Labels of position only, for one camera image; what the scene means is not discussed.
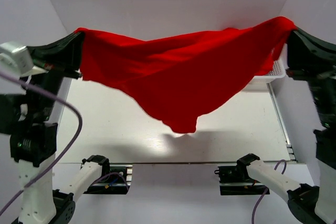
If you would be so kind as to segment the red t shirt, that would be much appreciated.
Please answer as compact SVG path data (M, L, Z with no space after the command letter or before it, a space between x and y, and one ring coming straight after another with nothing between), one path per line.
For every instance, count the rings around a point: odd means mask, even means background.
M285 17L148 41L78 28L85 35L80 71L85 81L124 92L173 132L193 133L201 115L272 69L294 30Z

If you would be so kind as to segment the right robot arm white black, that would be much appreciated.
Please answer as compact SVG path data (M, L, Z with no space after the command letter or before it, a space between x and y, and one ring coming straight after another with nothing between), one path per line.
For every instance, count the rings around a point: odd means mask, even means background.
M287 39L287 63L287 76L308 84L324 128L313 132L320 184L295 181L252 153L237 160L237 175L265 185L301 223L335 223L335 45L298 28Z

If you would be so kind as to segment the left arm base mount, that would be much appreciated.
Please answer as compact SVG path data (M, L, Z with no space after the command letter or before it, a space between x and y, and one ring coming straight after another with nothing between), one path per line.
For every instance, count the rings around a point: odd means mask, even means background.
M131 186L132 165L110 165L110 175L91 185L84 194L126 195Z

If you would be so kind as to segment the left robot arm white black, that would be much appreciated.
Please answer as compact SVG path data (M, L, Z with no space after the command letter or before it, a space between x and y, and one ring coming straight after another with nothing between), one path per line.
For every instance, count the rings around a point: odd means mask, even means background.
M16 223L68 223L75 204L87 189L110 178L109 160L93 155L63 189L54 189L53 167L63 157L57 153L58 124L49 118L54 106L67 107L78 119L74 138L82 130L80 112L58 93L64 78L79 79L85 35L72 33L44 46L16 42L1 45L1 78L19 85L22 94L1 94L1 133L10 137L11 158L19 169L22 199Z

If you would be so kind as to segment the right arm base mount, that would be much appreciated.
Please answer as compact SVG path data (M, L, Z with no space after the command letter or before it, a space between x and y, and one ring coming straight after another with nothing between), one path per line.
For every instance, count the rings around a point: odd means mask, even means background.
M257 196L270 192L266 186L260 182L243 178L236 166L219 166L214 170L214 174L219 178L219 190L221 196Z

